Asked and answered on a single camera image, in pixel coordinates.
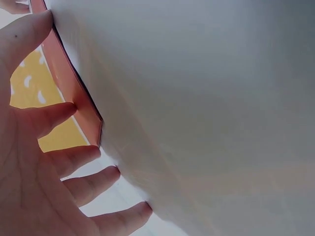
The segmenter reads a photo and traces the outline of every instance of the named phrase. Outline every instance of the yellow paper with white pattern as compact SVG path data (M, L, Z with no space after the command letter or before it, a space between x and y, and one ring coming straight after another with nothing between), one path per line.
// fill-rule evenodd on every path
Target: yellow paper with white pattern
M43 107L63 102L45 58L37 49L16 69L11 77L11 105L18 108ZM71 118L39 140L43 151L86 145Z

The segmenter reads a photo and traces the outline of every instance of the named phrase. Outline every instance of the hand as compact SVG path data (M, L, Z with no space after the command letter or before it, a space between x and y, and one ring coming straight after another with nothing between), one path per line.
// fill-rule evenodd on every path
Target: hand
M0 236L127 236L152 214L146 203L128 210L86 217L80 206L120 176L115 167L61 181L100 156L97 147L43 153L37 139L76 112L72 103L17 109L9 105L10 77L47 37L50 11L23 17L0 30Z
M27 14L30 12L28 5L20 2L28 0L0 0L0 8L10 12L11 14Z

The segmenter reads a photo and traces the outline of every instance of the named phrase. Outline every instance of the white surface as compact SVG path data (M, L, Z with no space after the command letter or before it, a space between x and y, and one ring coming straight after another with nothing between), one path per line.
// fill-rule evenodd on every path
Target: white surface
M314 234L311 1L50 2L105 151L159 217L192 236Z

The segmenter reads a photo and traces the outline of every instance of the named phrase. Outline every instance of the finger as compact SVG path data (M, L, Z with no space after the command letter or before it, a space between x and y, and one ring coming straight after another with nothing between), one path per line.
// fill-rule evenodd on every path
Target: finger
M30 119L35 135L41 138L69 119L76 110L73 103L65 102L41 108L26 108L22 114Z
M152 209L146 203L116 213L92 217L99 227L101 236L128 236L144 226L152 215Z
M30 7L28 5L18 2L8 3L4 9L11 14L27 14L30 12Z
M51 11L22 17L0 30L0 69L9 80L21 61L48 36Z
M94 175L67 179L63 183L73 195L78 207L81 207L110 188L119 177L119 170L110 166Z
M60 178L67 177L80 167L100 157L96 146L80 146L46 153Z

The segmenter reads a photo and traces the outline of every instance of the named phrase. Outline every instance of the orange paper edge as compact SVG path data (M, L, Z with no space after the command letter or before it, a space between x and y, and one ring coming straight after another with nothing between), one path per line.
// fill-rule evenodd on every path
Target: orange paper edge
M47 10L44 0L31 0L33 13ZM56 27L42 43L42 49L53 79L68 102L73 102L78 112L74 115L91 145L99 146L102 118L85 85L65 52Z

